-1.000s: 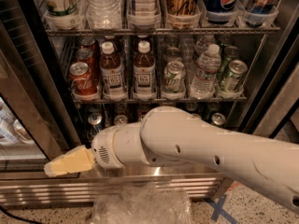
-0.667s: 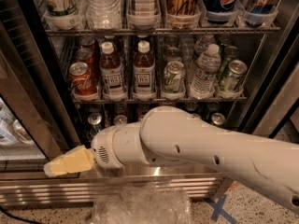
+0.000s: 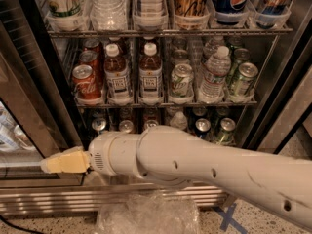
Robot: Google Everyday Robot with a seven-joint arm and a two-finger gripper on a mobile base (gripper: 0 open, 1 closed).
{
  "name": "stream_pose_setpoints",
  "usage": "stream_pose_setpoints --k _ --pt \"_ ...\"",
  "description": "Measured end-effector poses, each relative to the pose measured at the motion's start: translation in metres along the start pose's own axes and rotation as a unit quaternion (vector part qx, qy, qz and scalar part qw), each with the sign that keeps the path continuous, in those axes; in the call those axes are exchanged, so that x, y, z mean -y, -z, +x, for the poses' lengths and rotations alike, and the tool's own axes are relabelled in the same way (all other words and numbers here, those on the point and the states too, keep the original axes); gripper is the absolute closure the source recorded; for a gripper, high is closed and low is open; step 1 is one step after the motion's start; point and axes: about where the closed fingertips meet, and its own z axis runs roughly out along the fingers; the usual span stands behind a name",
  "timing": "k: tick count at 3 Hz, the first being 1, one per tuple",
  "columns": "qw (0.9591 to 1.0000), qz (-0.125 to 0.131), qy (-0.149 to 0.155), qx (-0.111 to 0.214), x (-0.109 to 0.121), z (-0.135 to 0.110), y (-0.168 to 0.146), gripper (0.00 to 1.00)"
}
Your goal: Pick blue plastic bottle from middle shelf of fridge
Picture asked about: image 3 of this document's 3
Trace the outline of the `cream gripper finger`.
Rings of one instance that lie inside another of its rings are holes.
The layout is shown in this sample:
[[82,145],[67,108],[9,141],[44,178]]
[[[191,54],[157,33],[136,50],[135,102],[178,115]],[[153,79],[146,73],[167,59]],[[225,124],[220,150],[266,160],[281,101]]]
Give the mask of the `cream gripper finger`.
[[82,160],[84,158],[84,149],[82,146],[75,146],[69,148],[61,153],[50,156],[50,159],[58,159],[61,161],[73,159],[74,161]]
[[90,167],[90,158],[82,150],[63,152],[43,159],[40,167],[47,174],[84,173]]

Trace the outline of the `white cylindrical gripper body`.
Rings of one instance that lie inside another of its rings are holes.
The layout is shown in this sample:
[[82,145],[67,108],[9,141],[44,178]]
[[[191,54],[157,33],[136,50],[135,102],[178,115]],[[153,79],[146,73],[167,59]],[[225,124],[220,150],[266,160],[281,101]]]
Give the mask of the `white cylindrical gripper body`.
[[102,174],[140,176],[137,162],[139,134],[106,132],[89,145],[91,167]]

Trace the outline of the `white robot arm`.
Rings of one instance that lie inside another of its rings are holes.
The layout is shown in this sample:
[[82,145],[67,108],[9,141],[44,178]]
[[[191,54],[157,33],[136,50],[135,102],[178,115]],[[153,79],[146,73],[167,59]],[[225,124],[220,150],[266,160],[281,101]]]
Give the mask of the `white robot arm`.
[[106,132],[40,162],[48,173],[130,175],[167,186],[199,180],[312,229],[312,161],[217,145],[169,126]]

